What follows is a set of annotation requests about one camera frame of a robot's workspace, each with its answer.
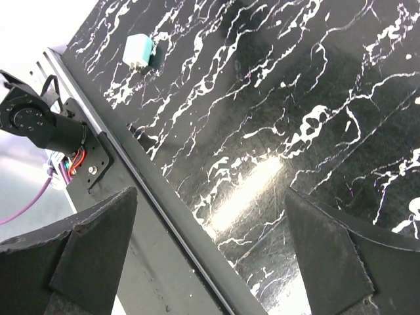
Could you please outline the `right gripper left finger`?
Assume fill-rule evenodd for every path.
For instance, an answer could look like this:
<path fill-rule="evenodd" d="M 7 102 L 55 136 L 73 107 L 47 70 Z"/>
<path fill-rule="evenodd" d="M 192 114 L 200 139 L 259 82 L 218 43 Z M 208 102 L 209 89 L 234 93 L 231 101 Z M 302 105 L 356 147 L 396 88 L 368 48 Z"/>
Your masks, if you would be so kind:
<path fill-rule="evenodd" d="M 137 190 L 1 242 L 2 314 L 111 314 Z"/>

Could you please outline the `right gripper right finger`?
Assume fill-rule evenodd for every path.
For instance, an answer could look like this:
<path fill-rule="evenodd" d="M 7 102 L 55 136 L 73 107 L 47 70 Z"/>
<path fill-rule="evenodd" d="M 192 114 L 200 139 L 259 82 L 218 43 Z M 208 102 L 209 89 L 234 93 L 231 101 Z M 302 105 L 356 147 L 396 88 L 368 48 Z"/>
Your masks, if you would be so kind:
<path fill-rule="evenodd" d="M 294 188 L 285 212 L 313 314 L 419 313 L 419 240 Z"/>

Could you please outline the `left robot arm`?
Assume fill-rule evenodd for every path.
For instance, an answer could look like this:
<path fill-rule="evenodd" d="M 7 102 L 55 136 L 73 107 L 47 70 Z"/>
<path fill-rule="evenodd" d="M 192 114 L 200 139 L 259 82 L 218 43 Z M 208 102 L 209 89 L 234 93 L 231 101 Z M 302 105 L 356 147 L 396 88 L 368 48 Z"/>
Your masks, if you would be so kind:
<path fill-rule="evenodd" d="M 65 114 L 61 98 L 55 100 L 60 109 L 58 113 L 53 112 L 47 102 L 51 83 L 54 83 L 56 95 L 60 95 L 56 75 L 47 77 L 41 94 L 4 70 L 1 75 L 5 78 L 4 87 L 9 90 L 1 101 L 1 130 L 26 137 L 38 148 L 66 155 L 76 153 L 84 145 L 88 135 L 86 125 Z"/>

